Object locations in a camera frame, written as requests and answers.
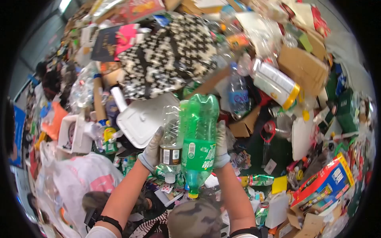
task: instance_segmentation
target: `colorful packaging box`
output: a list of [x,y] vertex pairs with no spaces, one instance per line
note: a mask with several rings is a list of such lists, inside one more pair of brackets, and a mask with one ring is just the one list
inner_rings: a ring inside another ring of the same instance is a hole
[[321,213],[335,203],[354,185],[351,170],[342,153],[339,153],[320,172],[311,176],[293,195],[291,209]]

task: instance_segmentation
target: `white bottle with yellow band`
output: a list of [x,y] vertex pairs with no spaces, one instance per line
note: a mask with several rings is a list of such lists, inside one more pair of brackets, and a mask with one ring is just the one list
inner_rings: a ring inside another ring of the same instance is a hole
[[287,75],[260,59],[253,60],[254,85],[264,91],[279,105],[287,110],[295,101],[300,86]]

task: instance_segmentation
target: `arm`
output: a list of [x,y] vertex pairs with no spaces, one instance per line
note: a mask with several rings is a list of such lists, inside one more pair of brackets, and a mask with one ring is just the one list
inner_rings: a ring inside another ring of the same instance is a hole
[[253,207],[230,164],[230,156],[226,148],[224,121],[220,121],[217,127],[216,156],[213,167],[229,215],[230,233],[244,228],[255,227]]
[[[111,193],[101,215],[117,220],[124,229],[148,174],[149,170],[137,160],[131,171]],[[122,237],[119,230],[108,222],[99,221],[95,226],[103,226],[118,238]]]
[[230,233],[255,227],[255,214],[250,200],[235,176],[233,167],[227,163],[214,169],[221,188],[225,208],[230,220]]
[[[131,171],[128,172],[122,182],[111,193],[103,209],[101,215],[117,220],[122,229],[124,229],[127,224],[128,217],[131,214],[149,172],[153,171],[155,166],[159,164],[158,148],[163,133],[163,128],[159,127],[146,149],[143,153],[138,155],[138,160]],[[108,222],[99,221],[95,226],[105,227],[112,231],[117,238],[122,237],[118,228]]]

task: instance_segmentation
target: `camouflage cap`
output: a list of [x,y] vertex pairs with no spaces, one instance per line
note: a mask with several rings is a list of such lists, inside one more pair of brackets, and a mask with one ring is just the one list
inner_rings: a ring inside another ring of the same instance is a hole
[[221,212],[204,199],[175,207],[168,216],[172,238],[220,238]]

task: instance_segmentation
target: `hand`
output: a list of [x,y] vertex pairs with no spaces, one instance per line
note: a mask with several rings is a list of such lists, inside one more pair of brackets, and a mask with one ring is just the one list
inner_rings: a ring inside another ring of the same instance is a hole
[[140,162],[151,172],[153,172],[155,167],[159,164],[159,143],[163,134],[164,129],[161,126],[157,129],[143,153],[138,155]]
[[226,127],[225,121],[221,120],[217,124],[216,136],[216,154],[213,168],[222,168],[230,161],[230,155],[227,153],[226,147]]

